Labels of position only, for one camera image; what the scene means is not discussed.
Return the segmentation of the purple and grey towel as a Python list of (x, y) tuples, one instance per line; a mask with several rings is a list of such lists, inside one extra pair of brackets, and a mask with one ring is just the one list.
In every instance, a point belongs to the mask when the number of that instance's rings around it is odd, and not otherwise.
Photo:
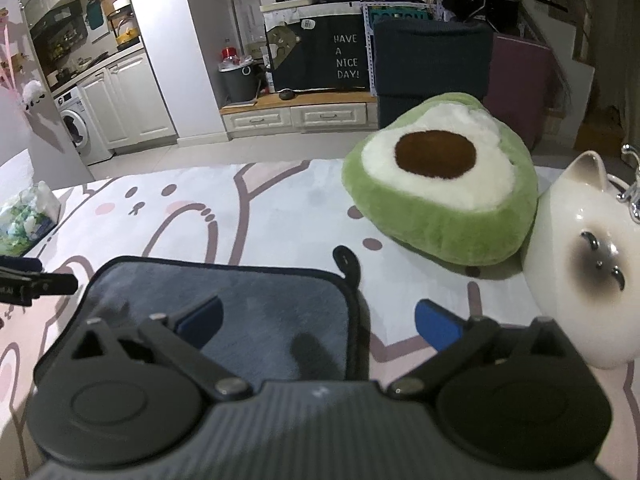
[(338, 245), (337, 272), (224, 266), (123, 256), (94, 274), (75, 313), (34, 369), (41, 380), (88, 318), (131, 333), (154, 313), (178, 314), (219, 299), (221, 309), (189, 322), (186, 336), (254, 388), (266, 380), (358, 380), (368, 376), (361, 328), (361, 266)]

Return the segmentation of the floral tissue pack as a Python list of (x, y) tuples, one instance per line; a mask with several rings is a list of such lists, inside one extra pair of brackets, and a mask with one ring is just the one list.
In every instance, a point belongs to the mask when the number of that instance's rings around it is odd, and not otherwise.
[(9, 198), (1, 206), (1, 255), (25, 255), (58, 224), (60, 211), (61, 202), (43, 181)]

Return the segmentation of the white ceramic cat figurine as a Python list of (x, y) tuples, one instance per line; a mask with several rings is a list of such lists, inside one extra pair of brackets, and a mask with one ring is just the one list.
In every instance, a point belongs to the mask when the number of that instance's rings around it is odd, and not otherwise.
[(639, 356), (639, 183), (576, 157), (539, 197), (522, 249), (527, 286), (590, 365)]

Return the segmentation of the white washing machine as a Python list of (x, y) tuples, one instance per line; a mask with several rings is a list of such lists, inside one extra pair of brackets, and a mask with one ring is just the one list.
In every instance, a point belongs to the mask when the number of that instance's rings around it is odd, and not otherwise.
[(70, 140), (86, 166), (100, 164), (113, 157), (112, 151), (106, 147), (76, 87), (61, 93), (54, 102), (70, 135)]

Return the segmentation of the white kitchen cabinet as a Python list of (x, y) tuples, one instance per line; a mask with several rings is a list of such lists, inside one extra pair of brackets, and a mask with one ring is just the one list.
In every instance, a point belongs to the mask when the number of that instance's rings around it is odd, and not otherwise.
[(177, 135), (144, 49), (101, 63), (77, 88), (109, 150)]

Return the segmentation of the green avocado plush pillow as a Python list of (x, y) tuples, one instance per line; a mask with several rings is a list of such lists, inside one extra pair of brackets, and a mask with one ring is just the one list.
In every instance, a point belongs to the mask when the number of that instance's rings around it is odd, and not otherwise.
[(427, 99), (370, 134), (345, 157), (342, 181), (385, 235), (460, 266), (516, 254), (538, 202), (522, 139), (462, 92)]

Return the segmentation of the dark grey trash bin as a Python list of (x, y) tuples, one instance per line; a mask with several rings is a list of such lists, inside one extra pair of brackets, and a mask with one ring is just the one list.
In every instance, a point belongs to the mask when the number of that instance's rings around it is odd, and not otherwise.
[(254, 58), (250, 55), (240, 55), (234, 47), (223, 48), (218, 72), (231, 103), (250, 102), (256, 99), (259, 82)]

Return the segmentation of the white wooden drawer bench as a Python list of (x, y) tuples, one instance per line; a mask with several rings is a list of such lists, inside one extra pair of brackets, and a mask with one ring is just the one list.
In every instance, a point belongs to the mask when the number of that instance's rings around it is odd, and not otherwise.
[(269, 93), (254, 103), (227, 105), (220, 114), (231, 139), (378, 128), (378, 100), (367, 91), (299, 93), (290, 100)]

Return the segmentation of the maroon panel board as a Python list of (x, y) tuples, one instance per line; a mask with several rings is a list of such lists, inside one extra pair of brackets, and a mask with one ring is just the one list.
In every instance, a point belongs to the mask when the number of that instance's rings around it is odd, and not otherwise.
[(495, 35), (483, 104), (531, 151), (542, 136), (544, 100), (552, 74), (551, 49), (539, 42)]

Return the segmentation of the dark blue chair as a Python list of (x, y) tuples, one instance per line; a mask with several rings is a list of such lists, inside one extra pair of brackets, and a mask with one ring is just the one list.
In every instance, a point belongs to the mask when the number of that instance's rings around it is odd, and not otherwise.
[(433, 96), (488, 92), (494, 32), (483, 24), (386, 18), (373, 27), (378, 125)]

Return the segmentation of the black have a nice day cloth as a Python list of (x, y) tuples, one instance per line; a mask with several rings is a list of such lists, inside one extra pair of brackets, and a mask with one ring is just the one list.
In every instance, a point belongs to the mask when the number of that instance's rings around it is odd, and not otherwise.
[(267, 32), (277, 92), (367, 90), (369, 71), (363, 18), (356, 14), (303, 18)]

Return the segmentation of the teal lettered poster sign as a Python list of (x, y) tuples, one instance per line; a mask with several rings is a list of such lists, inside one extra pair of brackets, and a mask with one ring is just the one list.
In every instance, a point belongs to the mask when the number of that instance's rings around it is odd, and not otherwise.
[(411, 18), (419, 21), (435, 21), (437, 18), (436, 8), (427, 3), (364, 2), (362, 10), (370, 24), (383, 18)]

